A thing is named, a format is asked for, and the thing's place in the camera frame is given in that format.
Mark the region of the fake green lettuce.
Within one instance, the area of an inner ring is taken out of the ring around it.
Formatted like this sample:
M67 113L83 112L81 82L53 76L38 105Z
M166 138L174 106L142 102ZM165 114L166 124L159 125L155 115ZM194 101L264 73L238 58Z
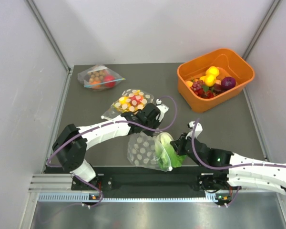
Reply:
M173 140L168 132L161 132L155 138L155 155L162 171L172 171L173 168L181 167L186 158L186 156L177 155L170 144Z

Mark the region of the polka dot bag with vegetables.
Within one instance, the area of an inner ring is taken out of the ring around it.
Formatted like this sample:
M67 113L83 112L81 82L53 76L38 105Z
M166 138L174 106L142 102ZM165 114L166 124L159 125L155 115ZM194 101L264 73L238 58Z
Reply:
M158 158L155 155L154 143L156 136L160 133L161 132L155 133L154 136L148 136L141 132L130 137L127 148L127 158L132 165L162 171L158 165Z

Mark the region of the polka dot bag with fruit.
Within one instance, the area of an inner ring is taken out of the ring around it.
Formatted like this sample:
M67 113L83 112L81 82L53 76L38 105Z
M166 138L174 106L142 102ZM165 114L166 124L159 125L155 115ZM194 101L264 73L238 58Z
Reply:
M154 102L154 96L140 89L127 89L114 101L109 109L101 115L103 120L112 120L124 112L136 112L148 103Z

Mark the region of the fake red onion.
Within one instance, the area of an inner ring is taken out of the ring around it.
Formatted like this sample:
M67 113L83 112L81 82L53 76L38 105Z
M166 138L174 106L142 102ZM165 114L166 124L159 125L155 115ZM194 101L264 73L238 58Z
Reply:
M221 87L224 90L230 90L236 86L236 80L233 77L225 77L221 81Z

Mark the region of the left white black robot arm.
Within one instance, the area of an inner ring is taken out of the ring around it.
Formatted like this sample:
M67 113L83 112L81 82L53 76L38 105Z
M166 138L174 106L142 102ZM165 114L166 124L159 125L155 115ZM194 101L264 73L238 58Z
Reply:
M99 124L82 127L67 125L52 146L54 155L63 171L79 177L88 189L94 189L99 180L93 167L85 160L86 151L116 137L140 132L152 136L168 110L164 104L148 103L143 109L124 112Z

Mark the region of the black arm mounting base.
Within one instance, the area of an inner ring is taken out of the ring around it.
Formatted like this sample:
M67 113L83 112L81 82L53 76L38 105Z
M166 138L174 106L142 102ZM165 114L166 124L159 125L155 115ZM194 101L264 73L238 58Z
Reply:
M206 190L229 190L225 175L199 166L163 172L142 167L96 167L91 184L106 197L191 197Z

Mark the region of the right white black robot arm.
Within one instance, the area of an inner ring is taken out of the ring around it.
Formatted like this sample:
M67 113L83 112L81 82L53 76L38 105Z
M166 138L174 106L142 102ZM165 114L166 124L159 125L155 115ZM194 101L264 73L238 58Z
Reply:
M195 137L183 133L170 145L180 156L188 156L197 165L216 173L213 184L231 187L260 188L286 196L286 164L272 163L241 156L237 153L210 148Z

